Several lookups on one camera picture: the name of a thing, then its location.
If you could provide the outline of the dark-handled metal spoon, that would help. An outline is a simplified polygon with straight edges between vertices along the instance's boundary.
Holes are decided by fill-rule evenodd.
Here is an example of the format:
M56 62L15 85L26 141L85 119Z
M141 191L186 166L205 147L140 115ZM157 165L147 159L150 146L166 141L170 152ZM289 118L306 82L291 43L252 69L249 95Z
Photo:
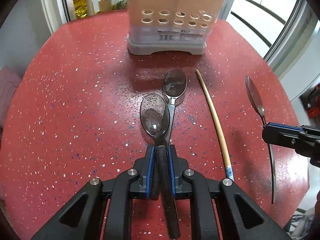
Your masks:
M160 95L149 93L144 96L140 105L140 122L144 131L155 142L155 159L168 234L171 239L178 239L181 234L176 204L171 191L167 143L165 140L165 135L170 125L170 113L167 103Z

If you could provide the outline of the blue-patterned end chopstick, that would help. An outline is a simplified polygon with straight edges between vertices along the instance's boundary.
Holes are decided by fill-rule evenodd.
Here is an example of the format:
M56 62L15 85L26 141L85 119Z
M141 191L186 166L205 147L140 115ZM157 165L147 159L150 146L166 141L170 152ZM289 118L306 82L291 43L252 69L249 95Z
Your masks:
M225 165L226 177L228 179L230 179L230 180L234 180L231 160L230 160L230 156L229 156L229 152L228 152L228 147L227 147L227 144L226 144L225 136L224 136L221 124L220 124L220 120L219 120L218 114L216 112L215 106L214 106L213 101L212 101L212 97L210 96L208 88L207 88L206 84L204 83L203 77L202 77L202 75L201 75L201 73L200 73L200 71L198 69L196 69L196 74L197 74L197 77L198 77L198 79L200 81L200 84L201 84L201 87L203 89L204 95L206 97L206 100L207 100L207 103L208 103L208 106L209 106L209 110L211 112L212 119L213 119L213 122L214 122L214 125L215 125L217 137L218 137L220 148L221 148L221 154L222 154L222 158L223 158L223 163Z

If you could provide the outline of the grey-handled spoon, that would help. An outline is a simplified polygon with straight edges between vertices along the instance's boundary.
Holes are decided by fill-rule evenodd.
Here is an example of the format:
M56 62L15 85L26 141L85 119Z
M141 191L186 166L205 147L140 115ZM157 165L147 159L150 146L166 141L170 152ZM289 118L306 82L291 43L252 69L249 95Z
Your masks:
M170 144L170 136L176 108L175 102L185 93L186 87L187 78L183 70L176 69L169 71L166 74L163 81L163 92L168 100L167 106L170 114L169 128L165 135L167 146Z

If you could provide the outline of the white refrigerator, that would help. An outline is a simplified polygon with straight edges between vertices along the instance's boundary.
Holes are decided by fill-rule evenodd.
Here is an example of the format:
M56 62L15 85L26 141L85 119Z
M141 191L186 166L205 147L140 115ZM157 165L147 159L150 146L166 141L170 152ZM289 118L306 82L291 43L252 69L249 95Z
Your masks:
M234 0L227 22L265 57L289 20L297 0Z

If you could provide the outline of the pink plastic stool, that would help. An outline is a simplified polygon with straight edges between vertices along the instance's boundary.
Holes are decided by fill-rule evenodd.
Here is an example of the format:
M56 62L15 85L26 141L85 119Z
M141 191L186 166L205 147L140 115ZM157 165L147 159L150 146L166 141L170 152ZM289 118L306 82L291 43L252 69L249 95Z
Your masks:
M12 97L21 82L21 78L7 67L1 68L1 128L3 128Z

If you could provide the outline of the beige utensil holder caddy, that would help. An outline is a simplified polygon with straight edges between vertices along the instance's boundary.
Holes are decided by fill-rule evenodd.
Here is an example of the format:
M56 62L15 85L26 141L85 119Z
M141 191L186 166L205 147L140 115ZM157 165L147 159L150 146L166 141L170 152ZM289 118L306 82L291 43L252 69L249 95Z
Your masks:
M225 0L127 0L128 50L204 54L206 41Z

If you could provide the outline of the yellow foil bag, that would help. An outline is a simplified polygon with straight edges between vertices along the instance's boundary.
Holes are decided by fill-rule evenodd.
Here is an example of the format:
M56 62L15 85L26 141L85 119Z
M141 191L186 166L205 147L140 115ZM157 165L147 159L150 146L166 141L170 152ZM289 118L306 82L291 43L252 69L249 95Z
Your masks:
M73 0L73 5L75 16L77 19L85 18L88 16L86 0Z

